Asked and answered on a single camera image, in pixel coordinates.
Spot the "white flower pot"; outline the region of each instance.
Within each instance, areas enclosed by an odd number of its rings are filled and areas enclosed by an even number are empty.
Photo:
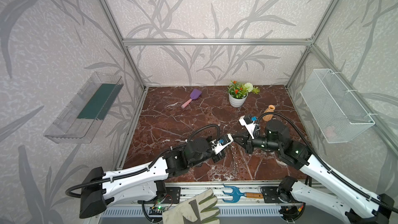
[[[243,103],[245,103],[246,98],[248,97],[246,95],[246,97],[244,97],[243,99],[236,99],[236,98],[232,97],[230,94],[228,94],[228,96],[229,96],[229,103],[233,107],[241,107],[243,105]]]

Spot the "purple shovel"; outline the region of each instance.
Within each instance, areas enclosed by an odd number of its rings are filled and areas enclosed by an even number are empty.
[[[193,99],[197,99],[200,95],[201,95],[202,91],[199,91],[197,89],[194,89],[191,92],[191,98],[189,100],[187,100],[187,102],[185,102],[184,104],[181,105],[181,108],[184,109],[189,103],[191,103],[191,101]]]

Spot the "pink handle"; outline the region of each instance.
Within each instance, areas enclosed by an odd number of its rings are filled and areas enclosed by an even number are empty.
[[[185,107],[187,107],[187,105],[189,103],[191,103],[192,99],[187,100],[187,102],[185,102],[184,104],[182,104],[181,108],[184,109]]]

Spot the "potted plant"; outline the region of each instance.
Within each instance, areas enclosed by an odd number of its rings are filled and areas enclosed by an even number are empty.
[[[247,82],[242,84],[241,82],[231,81],[232,83],[228,86],[229,103],[233,107],[241,107],[245,103],[246,98],[250,92],[258,94],[260,89],[253,87],[253,84]]]

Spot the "clear plastic basket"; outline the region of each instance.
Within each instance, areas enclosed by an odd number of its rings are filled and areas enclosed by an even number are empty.
[[[107,93],[96,95],[96,97],[102,98],[96,105],[96,111],[85,110],[91,114],[91,117],[81,117],[80,114],[103,84],[112,84],[112,86]],[[56,143],[89,144],[122,87],[121,76],[102,75],[94,72],[72,101],[47,128],[44,136]]]
[[[301,90],[328,143],[342,143],[375,124],[331,69],[314,69]]]

